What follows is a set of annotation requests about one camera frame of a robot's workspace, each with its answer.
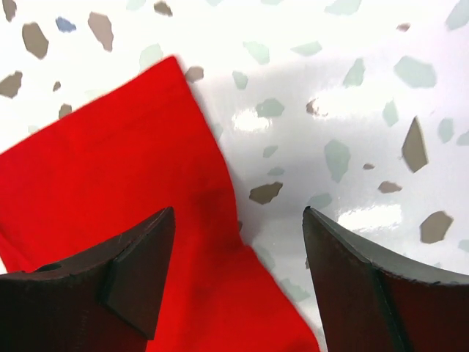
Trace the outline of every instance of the terrazzo surface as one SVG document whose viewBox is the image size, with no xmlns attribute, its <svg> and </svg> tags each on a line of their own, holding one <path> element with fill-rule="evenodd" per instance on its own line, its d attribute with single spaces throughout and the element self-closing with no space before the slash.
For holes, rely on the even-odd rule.
<svg viewBox="0 0 469 352">
<path fill-rule="evenodd" d="M 240 233 L 324 351 L 305 206 L 469 274 L 469 0 L 2 8 L 0 151 L 178 55 L 229 164 Z"/>
</svg>

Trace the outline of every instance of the fabric fold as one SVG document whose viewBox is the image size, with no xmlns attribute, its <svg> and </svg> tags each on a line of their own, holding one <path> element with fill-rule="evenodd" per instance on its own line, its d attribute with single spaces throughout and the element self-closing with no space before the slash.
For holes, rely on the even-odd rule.
<svg viewBox="0 0 469 352">
<path fill-rule="evenodd" d="M 0 155 L 8 271 L 69 257 L 167 206 L 177 230 L 148 351 L 318 351 L 240 239 L 224 158 L 174 57 Z"/>
</svg>

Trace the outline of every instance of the red sock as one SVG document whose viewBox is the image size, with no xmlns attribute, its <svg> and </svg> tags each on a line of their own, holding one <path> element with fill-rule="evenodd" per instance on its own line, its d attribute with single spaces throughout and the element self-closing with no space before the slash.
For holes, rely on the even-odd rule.
<svg viewBox="0 0 469 352">
<path fill-rule="evenodd" d="M 169 205 L 177 231 L 148 351 L 318 351 L 240 240 L 226 165 L 175 58 L 0 155 L 8 271 L 73 255 Z"/>
</svg>

